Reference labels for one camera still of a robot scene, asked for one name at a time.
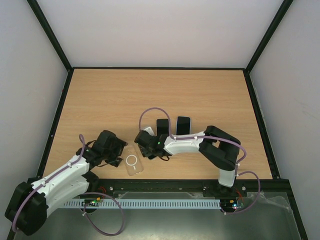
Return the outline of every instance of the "white cable tray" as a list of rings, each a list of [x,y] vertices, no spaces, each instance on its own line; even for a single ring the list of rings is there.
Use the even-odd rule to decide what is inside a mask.
[[[220,209],[220,200],[215,199],[119,199],[117,200],[123,209]],[[60,208],[79,209],[85,205],[84,199],[72,199]],[[93,203],[87,209],[117,209],[118,206],[111,199]]]

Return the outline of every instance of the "white wall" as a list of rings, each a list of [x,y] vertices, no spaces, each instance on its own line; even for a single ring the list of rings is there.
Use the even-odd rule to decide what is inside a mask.
[[[72,66],[245,68],[282,0],[38,0]]]
[[[310,240],[319,239],[320,1],[294,1],[251,77],[282,178]]]
[[[67,71],[27,1],[0,1],[0,239],[15,187],[34,177]]]

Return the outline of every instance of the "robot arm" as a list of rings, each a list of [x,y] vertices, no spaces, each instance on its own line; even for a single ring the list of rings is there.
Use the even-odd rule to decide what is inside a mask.
[[[5,217],[13,222],[19,207],[30,192],[43,185],[30,198],[17,218],[16,226],[29,236],[65,202],[87,191],[94,192],[98,187],[99,178],[90,170],[100,165],[102,161],[118,167],[122,160],[119,156],[127,143],[117,138],[113,132],[104,130],[92,147],[89,147],[89,144],[87,143],[82,157],[75,164],[71,163],[79,158],[81,148],[77,151],[77,155],[50,175],[32,183],[20,183],[13,192]],[[63,168],[66,169],[46,183],[47,179]]]
[[[239,148],[227,142],[220,142],[219,146],[213,143],[217,140],[205,138],[206,136],[221,138],[240,145],[240,141],[215,126],[208,126],[205,131],[189,135],[162,134],[154,136],[150,127],[139,132],[134,142],[142,150],[142,155],[151,155],[160,158],[169,157],[179,153],[202,153],[210,162],[219,168],[219,183],[231,188],[235,181],[235,168]]]

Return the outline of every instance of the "wooden table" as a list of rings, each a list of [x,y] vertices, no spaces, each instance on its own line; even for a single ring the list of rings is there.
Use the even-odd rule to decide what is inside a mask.
[[[214,125],[238,138],[247,158],[239,173],[251,170],[260,179],[271,172],[259,133],[244,74],[241,70],[131,70],[75,69],[58,123],[44,176],[65,164],[86,142],[102,130],[133,143],[141,113],[150,107],[165,109],[176,123],[178,116],[191,118],[191,131]],[[145,114],[142,126],[156,130],[157,110]],[[174,155],[169,161],[141,159],[144,171],[129,176],[124,161],[118,168],[95,167],[102,179],[217,179],[218,169],[200,153]],[[254,179],[245,174],[239,179]]]

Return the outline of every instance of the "black metal frame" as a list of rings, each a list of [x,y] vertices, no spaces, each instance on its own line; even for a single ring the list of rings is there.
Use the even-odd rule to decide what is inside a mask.
[[[132,70],[237,70],[243,71],[246,85],[248,88],[248,92],[250,95],[252,107],[255,113],[256,121],[259,127],[260,135],[262,138],[264,150],[268,159],[270,171],[272,174],[273,179],[261,179],[261,188],[264,192],[285,192],[288,196],[290,206],[293,210],[293,214],[295,217],[295,221],[297,223],[297,227],[300,233],[300,236],[303,240],[307,240],[307,234],[301,220],[299,210],[297,207],[297,203],[295,197],[292,192],[292,188],[290,186],[289,180],[280,179],[280,173],[277,167],[277,163],[271,148],[271,144],[269,141],[268,133],[266,131],[266,126],[260,111],[260,107],[258,104],[257,96],[250,78],[250,72],[255,66],[256,62],[258,61],[260,55],[262,54],[263,50],[267,46],[269,40],[271,39],[272,35],[276,31],[278,25],[280,24],[282,18],[288,11],[291,3],[293,0],[284,0],[277,11],[274,19],[272,20],[268,30],[264,34],[260,44],[258,45],[255,53],[253,54],[249,64],[247,67],[244,68],[221,68],[221,67],[72,67],[62,50],[53,30],[51,29],[45,15],[43,14],[37,0],[27,0],[30,7],[32,8],[34,14],[36,15],[37,19],[39,20],[43,30],[47,34],[48,38],[50,39],[54,49],[56,50],[57,54],[59,55],[62,63],[64,64],[65,68],[68,71],[68,75],[65,81],[64,89],[58,104],[58,108],[56,114],[54,116],[54,120],[52,123],[52,127],[50,130],[50,134],[48,136],[48,140],[43,152],[43,156],[38,168],[37,178],[42,178],[46,163],[48,160],[48,156],[51,150],[51,146],[53,143],[53,139],[57,130],[58,122],[62,113],[62,109],[65,103],[65,99],[67,97],[68,88],[72,79],[72,75],[74,73],[74,69],[132,69]],[[149,189],[152,189],[153,192],[168,192],[168,191],[175,191],[180,192],[183,189],[184,192],[203,192],[204,195],[210,194],[208,191],[209,186],[217,185],[217,180],[149,180],[149,179],[140,179],[140,180],[133,180],[133,179],[100,179],[100,185],[106,187],[108,190],[112,191],[111,194],[114,192],[127,192],[127,191],[143,191],[147,192]],[[256,192],[258,189],[258,183],[256,180],[236,180],[238,185],[243,185],[246,187],[247,192]],[[15,234],[10,230],[9,235],[7,237],[8,240],[12,240]]]

